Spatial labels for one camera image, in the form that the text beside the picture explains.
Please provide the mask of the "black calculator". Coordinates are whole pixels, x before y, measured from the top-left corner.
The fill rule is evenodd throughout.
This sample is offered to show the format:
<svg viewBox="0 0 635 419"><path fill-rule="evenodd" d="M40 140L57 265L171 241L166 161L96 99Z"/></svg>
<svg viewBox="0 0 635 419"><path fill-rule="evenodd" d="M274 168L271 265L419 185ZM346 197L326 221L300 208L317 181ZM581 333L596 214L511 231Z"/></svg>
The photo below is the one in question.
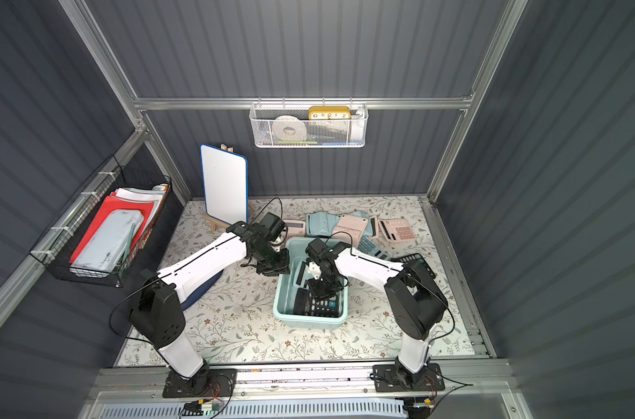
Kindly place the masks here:
<svg viewBox="0 0 635 419"><path fill-rule="evenodd" d="M411 254L406 254L400 257L395 257L395 258L391 258L392 262L399 262L402 263L404 265L422 265L423 268L425 270L427 270L431 276L432 279L436 279L437 276L435 274L435 272L432 270L432 268L429 266L429 264L427 263L427 261L425 261L425 258L423 258L423 256L420 253L411 253Z"/></svg>
<svg viewBox="0 0 635 419"><path fill-rule="evenodd" d="M293 314L308 317L338 318L341 309L338 296L327 300L317 300L308 289L299 289L296 293Z"/></svg>

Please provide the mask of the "mint green storage box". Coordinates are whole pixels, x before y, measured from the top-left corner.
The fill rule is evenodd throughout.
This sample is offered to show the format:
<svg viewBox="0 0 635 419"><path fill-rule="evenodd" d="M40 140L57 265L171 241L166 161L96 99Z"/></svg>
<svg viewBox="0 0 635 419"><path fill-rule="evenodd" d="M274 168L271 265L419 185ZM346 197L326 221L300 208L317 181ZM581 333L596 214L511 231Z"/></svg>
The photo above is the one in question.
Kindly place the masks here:
<svg viewBox="0 0 635 419"><path fill-rule="evenodd" d="M308 271L306 248L312 237L293 237L287 244L289 274L278 279L273 314L292 328L336 329L348 316L348 288L336 297L317 301L307 285L313 279Z"/></svg>

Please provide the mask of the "teal calculator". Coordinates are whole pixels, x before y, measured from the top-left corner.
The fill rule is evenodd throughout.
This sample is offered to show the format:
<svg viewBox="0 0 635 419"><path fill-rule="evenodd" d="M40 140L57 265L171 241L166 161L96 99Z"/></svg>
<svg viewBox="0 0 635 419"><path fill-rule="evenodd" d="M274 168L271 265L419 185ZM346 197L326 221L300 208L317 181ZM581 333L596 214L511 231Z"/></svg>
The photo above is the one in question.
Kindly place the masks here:
<svg viewBox="0 0 635 419"><path fill-rule="evenodd" d="M298 260L291 268L291 284L294 288L302 289L306 287L307 264L304 259Z"/></svg>
<svg viewBox="0 0 635 419"><path fill-rule="evenodd" d="M378 258L382 260L389 260L390 256L383 251L377 244L373 242L373 240L368 236L363 236L359 240L359 245L357 249L362 253L371 256L373 258Z"/></svg>

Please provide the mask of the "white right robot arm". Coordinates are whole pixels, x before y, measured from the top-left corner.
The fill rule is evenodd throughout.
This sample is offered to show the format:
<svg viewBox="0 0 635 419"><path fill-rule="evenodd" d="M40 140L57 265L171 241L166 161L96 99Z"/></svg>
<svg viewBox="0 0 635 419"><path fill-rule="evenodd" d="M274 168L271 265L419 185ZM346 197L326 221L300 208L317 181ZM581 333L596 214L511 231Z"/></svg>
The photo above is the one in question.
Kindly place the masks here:
<svg viewBox="0 0 635 419"><path fill-rule="evenodd" d="M434 327L449 311L448 299L435 282L434 272L422 261L406 263L375 258L338 242L316 238L306 248L311 278L308 288L318 301L329 300L360 280L385 293L392 315L402 331L392 385L415 390L428 376L429 347Z"/></svg>

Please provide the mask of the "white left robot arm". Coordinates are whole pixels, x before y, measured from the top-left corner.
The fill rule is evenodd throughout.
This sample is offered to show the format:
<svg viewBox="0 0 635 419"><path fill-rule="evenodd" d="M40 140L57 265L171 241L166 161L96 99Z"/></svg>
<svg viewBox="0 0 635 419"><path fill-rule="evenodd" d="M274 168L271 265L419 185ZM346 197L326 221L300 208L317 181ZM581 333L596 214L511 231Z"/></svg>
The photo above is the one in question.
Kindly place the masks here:
<svg viewBox="0 0 635 419"><path fill-rule="evenodd" d="M210 289L224 269L247 260L258 274L289 271L289 251L274 244L286 224L267 213L261 221L239 221L193 255L152 273L132 297L129 320L158 352L188 395L202 395L215 384L207 362L187 336L184 310Z"/></svg>

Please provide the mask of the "teal calculator by box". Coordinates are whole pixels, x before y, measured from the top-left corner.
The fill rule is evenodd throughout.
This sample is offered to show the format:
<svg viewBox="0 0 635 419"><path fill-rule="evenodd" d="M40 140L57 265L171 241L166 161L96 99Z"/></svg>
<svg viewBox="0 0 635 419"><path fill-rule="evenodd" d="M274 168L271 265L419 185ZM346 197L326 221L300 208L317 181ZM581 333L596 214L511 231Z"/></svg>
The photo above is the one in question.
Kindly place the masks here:
<svg viewBox="0 0 635 419"><path fill-rule="evenodd" d="M368 236L363 236L359 240L359 245L357 249L362 253L371 256L373 258L378 258L382 260L389 260L390 256L383 251L377 244L373 242L373 240Z"/></svg>

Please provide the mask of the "mint green calculator upside down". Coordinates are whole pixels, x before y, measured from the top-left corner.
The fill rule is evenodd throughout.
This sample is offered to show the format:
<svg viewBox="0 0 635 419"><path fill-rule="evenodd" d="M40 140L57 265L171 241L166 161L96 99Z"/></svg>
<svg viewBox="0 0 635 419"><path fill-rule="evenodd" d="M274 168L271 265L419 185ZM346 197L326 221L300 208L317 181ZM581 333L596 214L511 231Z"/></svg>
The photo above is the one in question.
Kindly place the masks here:
<svg viewBox="0 0 635 419"><path fill-rule="evenodd" d="M306 218L307 235L309 237L331 237L340 216L326 212L308 214Z"/></svg>

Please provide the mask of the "navy blue glasses case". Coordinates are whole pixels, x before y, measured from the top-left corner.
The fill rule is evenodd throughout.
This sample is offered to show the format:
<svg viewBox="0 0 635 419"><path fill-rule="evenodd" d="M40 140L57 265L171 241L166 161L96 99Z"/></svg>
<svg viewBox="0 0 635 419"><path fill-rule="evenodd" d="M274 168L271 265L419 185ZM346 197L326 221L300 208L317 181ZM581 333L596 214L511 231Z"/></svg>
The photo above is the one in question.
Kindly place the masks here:
<svg viewBox="0 0 635 419"><path fill-rule="evenodd" d="M186 294L185 299L181 302L180 306L183 311L197 303L202 296L207 293L220 279L223 271L217 272L213 277L208 280L204 280L199 286L193 289L191 293Z"/></svg>

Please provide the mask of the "white papers in basket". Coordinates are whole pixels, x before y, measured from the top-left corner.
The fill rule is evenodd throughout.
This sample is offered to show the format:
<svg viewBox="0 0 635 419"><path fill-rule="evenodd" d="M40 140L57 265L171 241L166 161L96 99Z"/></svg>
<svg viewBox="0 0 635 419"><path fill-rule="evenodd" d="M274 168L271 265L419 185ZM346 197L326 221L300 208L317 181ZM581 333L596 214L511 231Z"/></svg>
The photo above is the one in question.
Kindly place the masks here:
<svg viewBox="0 0 635 419"><path fill-rule="evenodd" d="M136 188L118 188L111 193L112 197L125 200L128 202L137 203L150 203L153 205L152 210L148 216L145 217L143 227L139 229L137 235L132 241L132 246L135 246L137 241L145 233L147 227L154 220L158 210L165 201L165 196L169 192L170 187L167 183L160 183L153 186L151 190L141 190Z"/></svg>

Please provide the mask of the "white tape roll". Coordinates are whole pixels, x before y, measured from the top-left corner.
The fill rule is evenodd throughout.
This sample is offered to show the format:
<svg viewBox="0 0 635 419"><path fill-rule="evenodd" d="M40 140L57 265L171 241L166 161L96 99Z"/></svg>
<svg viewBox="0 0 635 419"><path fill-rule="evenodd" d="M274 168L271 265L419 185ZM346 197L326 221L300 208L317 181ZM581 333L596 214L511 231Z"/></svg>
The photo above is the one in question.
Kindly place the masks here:
<svg viewBox="0 0 635 419"><path fill-rule="evenodd" d="M306 136L304 123L291 115L281 115L271 123L271 132L277 141L303 141Z"/></svg>

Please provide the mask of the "yellow clock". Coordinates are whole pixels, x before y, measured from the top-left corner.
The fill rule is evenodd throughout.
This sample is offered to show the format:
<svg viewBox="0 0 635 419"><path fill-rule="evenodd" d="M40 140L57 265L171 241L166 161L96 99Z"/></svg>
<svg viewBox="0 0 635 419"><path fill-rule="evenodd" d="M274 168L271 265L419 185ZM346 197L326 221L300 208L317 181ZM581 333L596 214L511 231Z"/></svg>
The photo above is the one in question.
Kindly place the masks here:
<svg viewBox="0 0 635 419"><path fill-rule="evenodd" d="M311 106L309 120L350 120L352 112L348 106Z"/></svg>

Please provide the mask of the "red folder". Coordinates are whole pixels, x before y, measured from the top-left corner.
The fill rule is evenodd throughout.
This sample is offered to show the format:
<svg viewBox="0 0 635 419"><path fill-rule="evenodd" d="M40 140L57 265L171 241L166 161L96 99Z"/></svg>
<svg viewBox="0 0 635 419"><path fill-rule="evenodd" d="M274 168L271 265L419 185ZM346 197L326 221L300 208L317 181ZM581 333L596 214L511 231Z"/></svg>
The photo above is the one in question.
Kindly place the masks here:
<svg viewBox="0 0 635 419"><path fill-rule="evenodd" d="M138 201L116 195L106 197L69 263L78 268L111 272L113 266L139 242L159 203L160 200Z"/></svg>

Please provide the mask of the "light grey pencil case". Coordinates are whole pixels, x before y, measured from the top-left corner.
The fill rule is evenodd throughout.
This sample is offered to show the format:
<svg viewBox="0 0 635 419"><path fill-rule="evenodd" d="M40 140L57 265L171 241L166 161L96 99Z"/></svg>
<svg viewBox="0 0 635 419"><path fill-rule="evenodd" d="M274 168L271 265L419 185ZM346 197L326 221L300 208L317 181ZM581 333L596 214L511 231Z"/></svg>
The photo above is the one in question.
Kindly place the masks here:
<svg viewBox="0 0 635 419"><path fill-rule="evenodd" d="M69 269L81 278L103 278L131 249L144 217L137 209L110 212L91 235Z"/></svg>

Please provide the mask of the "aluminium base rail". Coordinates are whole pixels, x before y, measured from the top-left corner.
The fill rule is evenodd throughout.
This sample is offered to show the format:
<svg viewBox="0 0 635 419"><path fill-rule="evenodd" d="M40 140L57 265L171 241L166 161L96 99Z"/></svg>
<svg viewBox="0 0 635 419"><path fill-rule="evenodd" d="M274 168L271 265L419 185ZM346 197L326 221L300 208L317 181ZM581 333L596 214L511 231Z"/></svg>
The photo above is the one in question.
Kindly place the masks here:
<svg viewBox="0 0 635 419"><path fill-rule="evenodd" d="M393 361L214 365L190 396L166 368L100 371L82 418L530 418L503 359L440 360L416 389L392 384Z"/></svg>

